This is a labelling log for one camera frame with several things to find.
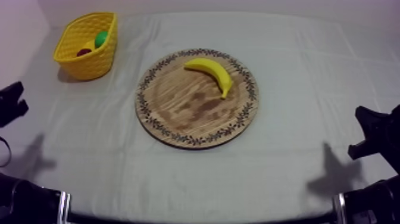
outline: table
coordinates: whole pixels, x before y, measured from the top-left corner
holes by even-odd
[[[359,105],[400,103],[400,38],[308,18],[256,13],[123,17],[114,65],[70,79],[52,29],[21,79],[30,111],[0,130],[14,157],[0,172],[72,194],[73,211],[127,220],[241,222],[322,213],[331,196],[395,172],[379,155],[351,161]],[[243,62],[260,89],[253,123],[208,151],[149,136],[135,89],[157,59],[212,48]],[[0,151],[0,158],[5,157]]]

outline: wall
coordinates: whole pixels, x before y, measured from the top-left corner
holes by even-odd
[[[91,11],[121,15],[176,11],[250,11],[322,18],[400,32],[398,0],[38,0],[51,26]]]
[[[49,32],[39,4],[32,0],[0,1],[0,89],[25,74]]]

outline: banana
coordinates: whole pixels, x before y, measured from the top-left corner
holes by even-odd
[[[229,89],[232,87],[232,79],[228,72],[221,66],[220,63],[207,59],[207,58],[196,58],[185,63],[186,69],[192,69],[197,71],[206,72],[217,79],[218,86],[222,90],[222,99],[225,99],[228,95]]]

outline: wooden tray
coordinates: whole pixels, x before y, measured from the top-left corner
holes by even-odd
[[[233,79],[226,99],[210,75],[185,70],[185,62],[209,58]],[[258,88],[248,69],[230,55],[212,49],[187,49],[157,61],[141,78],[136,114],[143,127],[174,147],[204,149],[242,133],[258,109]]]

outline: plastic basket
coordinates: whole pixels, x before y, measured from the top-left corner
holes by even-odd
[[[92,52],[77,57],[82,46],[107,31],[105,42]],[[117,44],[117,15],[90,13],[72,21],[54,51],[53,58],[70,75],[79,80],[91,80],[105,75],[111,68]]]

